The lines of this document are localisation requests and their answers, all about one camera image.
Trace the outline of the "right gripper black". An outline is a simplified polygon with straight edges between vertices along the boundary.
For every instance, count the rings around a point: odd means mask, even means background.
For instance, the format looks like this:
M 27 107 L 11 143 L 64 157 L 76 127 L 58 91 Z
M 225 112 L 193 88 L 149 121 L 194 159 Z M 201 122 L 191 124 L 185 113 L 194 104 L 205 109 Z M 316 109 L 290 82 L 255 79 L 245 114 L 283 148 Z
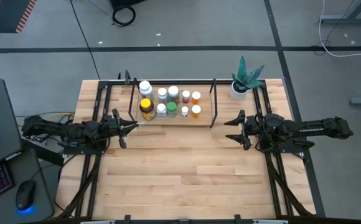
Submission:
M 225 137 L 236 141 L 240 145 L 243 145 L 244 150 L 251 148 L 250 136 L 259 136 L 261 134 L 261 124 L 258 119 L 258 114 L 245 117 L 245 111 L 240 110 L 238 116 L 224 123 L 227 126 L 238 126 L 241 124 L 241 134 L 227 134 Z

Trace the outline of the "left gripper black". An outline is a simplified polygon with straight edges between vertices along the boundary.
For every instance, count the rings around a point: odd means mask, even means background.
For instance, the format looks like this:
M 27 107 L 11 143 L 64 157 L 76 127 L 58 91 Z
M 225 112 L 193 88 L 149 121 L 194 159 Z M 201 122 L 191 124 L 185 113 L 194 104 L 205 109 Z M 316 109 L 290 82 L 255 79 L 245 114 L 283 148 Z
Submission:
M 113 115 L 104 115 L 102 118 L 102 126 L 109 137 L 118 136 L 120 147 L 125 149 L 126 143 L 124 137 L 127 136 L 136 126 L 137 121 L 128 121 L 120 117 L 117 109 L 112 110 Z

